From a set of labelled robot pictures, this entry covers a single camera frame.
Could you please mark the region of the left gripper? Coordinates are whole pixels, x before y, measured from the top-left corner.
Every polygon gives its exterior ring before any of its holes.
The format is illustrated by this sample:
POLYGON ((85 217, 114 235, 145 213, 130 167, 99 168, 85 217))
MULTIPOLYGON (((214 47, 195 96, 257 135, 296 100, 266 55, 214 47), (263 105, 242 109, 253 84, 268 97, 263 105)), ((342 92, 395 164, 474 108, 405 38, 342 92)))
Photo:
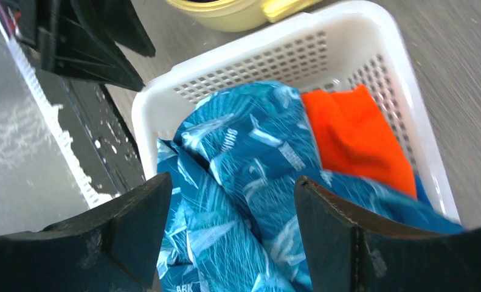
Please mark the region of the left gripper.
POLYGON ((119 43, 144 57, 156 49, 130 0, 2 1, 40 68, 64 77, 140 91, 144 82, 119 43))

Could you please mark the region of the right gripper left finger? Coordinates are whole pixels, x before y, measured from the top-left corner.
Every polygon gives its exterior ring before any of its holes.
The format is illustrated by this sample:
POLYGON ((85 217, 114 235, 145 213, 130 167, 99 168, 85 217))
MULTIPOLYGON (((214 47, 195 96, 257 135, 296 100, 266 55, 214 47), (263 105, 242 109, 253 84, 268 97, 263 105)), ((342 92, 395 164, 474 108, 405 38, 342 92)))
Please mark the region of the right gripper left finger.
POLYGON ((0 235, 0 291, 152 290, 172 187, 161 173, 41 231, 0 235))

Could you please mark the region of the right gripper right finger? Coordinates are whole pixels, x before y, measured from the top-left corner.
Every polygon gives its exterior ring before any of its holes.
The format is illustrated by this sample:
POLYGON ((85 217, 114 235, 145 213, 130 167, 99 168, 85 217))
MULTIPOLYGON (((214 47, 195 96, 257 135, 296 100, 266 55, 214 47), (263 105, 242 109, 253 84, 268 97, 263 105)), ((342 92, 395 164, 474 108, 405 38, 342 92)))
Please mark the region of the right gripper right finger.
POLYGON ((401 224, 301 176, 294 189, 314 291, 481 291, 481 228, 401 224))

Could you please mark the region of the blue cloth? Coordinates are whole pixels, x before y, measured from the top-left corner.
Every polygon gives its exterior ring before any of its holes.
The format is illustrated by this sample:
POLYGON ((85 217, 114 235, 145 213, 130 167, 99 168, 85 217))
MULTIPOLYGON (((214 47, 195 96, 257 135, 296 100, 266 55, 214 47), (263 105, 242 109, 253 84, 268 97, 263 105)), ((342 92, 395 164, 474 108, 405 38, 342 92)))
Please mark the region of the blue cloth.
POLYGON ((415 179, 415 188, 417 192, 417 201, 423 203, 424 205, 432 209, 433 208, 432 204, 429 201, 429 198, 426 194, 421 178, 418 175, 415 175, 414 179, 415 179))

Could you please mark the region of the orange garment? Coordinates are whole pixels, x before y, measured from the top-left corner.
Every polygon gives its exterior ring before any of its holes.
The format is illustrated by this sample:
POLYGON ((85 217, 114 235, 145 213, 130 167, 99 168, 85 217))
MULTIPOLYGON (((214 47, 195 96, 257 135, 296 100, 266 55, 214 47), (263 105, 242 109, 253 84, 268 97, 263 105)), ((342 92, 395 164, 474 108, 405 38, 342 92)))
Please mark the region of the orange garment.
POLYGON ((364 85, 311 91, 302 101, 323 168, 370 178, 417 199, 413 168, 364 85))

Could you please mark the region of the blue patterned garment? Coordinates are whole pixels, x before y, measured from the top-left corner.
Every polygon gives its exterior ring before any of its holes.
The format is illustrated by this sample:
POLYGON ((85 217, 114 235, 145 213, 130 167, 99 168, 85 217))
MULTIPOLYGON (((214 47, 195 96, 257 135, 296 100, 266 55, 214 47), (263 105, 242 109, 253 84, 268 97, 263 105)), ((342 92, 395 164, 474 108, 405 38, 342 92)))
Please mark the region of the blue patterned garment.
POLYGON ((462 231, 383 183, 323 168, 302 94, 279 82, 212 94, 157 149, 157 169, 173 181, 157 260, 164 291, 311 291, 294 204, 300 176, 393 221, 462 231))

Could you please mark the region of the yellow hard-shell suitcase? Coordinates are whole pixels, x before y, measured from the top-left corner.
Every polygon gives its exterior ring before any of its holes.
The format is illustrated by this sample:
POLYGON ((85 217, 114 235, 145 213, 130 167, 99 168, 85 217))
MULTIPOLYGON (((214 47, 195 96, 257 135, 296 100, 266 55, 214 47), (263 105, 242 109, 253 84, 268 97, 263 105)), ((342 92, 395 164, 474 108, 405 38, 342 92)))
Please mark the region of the yellow hard-shell suitcase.
POLYGON ((276 23, 319 3, 319 0, 222 0, 167 3, 196 22, 222 32, 243 32, 265 23, 276 23))

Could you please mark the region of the white perforated plastic basket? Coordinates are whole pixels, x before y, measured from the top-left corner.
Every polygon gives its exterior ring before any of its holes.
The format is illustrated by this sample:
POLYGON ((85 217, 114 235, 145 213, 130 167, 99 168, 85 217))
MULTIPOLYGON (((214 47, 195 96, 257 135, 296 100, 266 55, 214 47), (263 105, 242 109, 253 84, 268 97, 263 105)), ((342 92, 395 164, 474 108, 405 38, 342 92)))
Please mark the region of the white perforated plastic basket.
POLYGON ((231 41, 173 66, 137 94, 132 122, 146 178, 156 175, 158 139, 169 140, 205 97, 277 80, 301 92, 370 91, 420 177, 432 207, 459 222, 443 161, 397 23, 370 1, 342 1, 231 41))

